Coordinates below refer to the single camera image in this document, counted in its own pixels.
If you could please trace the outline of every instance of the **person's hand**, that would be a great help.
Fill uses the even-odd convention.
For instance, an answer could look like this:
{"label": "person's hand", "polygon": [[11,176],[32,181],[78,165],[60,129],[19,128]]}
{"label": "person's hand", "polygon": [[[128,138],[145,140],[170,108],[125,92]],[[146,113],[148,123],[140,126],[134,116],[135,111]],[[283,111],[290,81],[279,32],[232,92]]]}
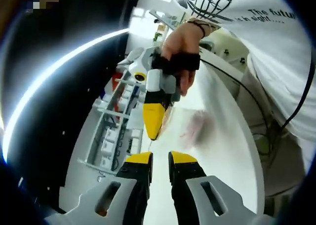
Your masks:
{"label": "person's hand", "polygon": [[[198,54],[198,44],[202,37],[203,32],[199,27],[192,23],[184,23],[166,39],[162,46],[161,56],[170,60],[172,55],[180,52]],[[178,74],[180,75],[181,95],[185,96],[193,85],[196,72],[183,70]]]}

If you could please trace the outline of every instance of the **white desk surface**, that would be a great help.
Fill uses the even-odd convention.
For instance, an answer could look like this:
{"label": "white desk surface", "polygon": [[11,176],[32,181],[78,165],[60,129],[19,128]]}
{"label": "white desk surface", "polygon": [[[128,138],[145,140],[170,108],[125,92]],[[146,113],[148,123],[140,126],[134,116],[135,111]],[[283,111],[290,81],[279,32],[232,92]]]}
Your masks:
{"label": "white desk surface", "polygon": [[[208,126],[209,135],[202,145],[183,147],[180,128],[188,122],[188,117],[182,108],[208,112],[212,124]],[[150,147],[146,130],[142,140],[141,152],[154,153],[153,179],[144,225],[177,224],[168,172],[168,153],[171,150],[195,157],[206,175],[217,176],[242,196],[248,209],[263,213],[263,173],[250,129],[228,89],[204,63],[200,63],[187,96],[176,103],[165,131]]]}

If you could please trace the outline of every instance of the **bracelet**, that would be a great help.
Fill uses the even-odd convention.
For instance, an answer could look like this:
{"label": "bracelet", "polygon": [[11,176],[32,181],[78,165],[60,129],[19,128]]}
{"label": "bracelet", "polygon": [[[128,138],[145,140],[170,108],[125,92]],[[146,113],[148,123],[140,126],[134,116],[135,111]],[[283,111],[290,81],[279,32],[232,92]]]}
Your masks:
{"label": "bracelet", "polygon": [[205,37],[205,30],[204,30],[204,28],[202,27],[201,24],[199,24],[199,23],[197,23],[197,22],[195,22],[195,21],[188,21],[187,23],[191,23],[191,24],[194,24],[194,25],[198,26],[198,27],[202,30],[202,32],[203,32],[203,37],[202,37],[202,38]]}

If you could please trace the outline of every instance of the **light strip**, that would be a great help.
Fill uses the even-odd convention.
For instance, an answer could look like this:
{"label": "light strip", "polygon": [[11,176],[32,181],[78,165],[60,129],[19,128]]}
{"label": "light strip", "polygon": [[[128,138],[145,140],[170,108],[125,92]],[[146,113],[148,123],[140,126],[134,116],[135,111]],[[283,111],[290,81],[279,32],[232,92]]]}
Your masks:
{"label": "light strip", "polygon": [[90,42],[87,42],[86,44],[78,47],[77,49],[73,50],[72,52],[69,52],[67,55],[60,58],[58,61],[56,61],[53,65],[48,67],[41,75],[37,77],[37,79],[31,84],[31,86],[26,90],[23,97],[19,101],[17,107],[15,108],[9,123],[7,127],[5,128],[4,136],[3,136],[3,142],[2,142],[2,154],[4,160],[7,162],[7,156],[9,151],[9,146],[11,142],[11,137],[14,131],[14,127],[16,125],[16,122],[18,118],[20,117],[24,107],[32,98],[34,93],[38,90],[38,88],[45,82],[45,80],[51,76],[57,69],[59,69],[63,64],[65,64],[67,61],[78,55],[79,53],[87,50],[88,48],[92,47],[95,44],[98,44],[104,40],[107,40],[109,38],[115,37],[120,34],[127,33],[129,29],[123,29],[119,30],[110,34],[103,35],[101,37],[96,38],[95,40],[92,40]]}

